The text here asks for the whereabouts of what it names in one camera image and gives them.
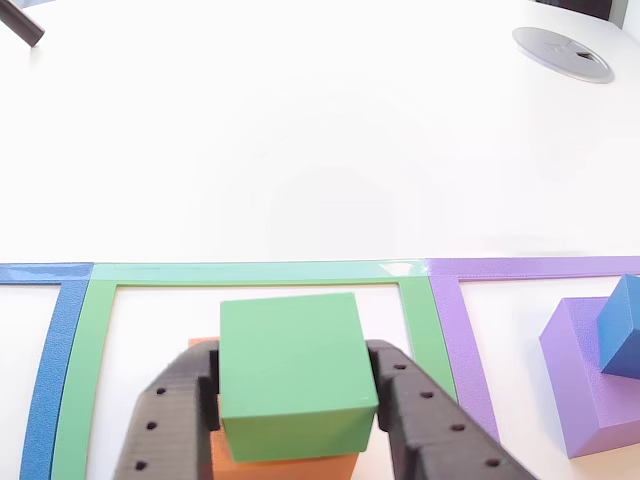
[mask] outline table surface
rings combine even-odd
[[[533,2],[438,3],[28,9],[38,48],[0,29],[0,261],[637,253],[640,46]],[[616,80],[532,62],[526,25]]]

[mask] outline green tape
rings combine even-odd
[[[398,285],[416,363],[458,401],[429,277],[403,278]]]
[[[396,284],[416,362],[454,398],[431,285],[421,260],[227,264],[96,264],[71,351],[51,480],[84,480],[102,351],[118,286]]]

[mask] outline blue square outline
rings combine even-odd
[[[40,356],[22,448],[20,480],[48,480],[62,391],[93,263],[0,264],[0,285],[60,285]]]

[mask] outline purple square outline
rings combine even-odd
[[[460,405],[500,439],[460,282],[611,277],[640,273],[640,257],[427,258]]]

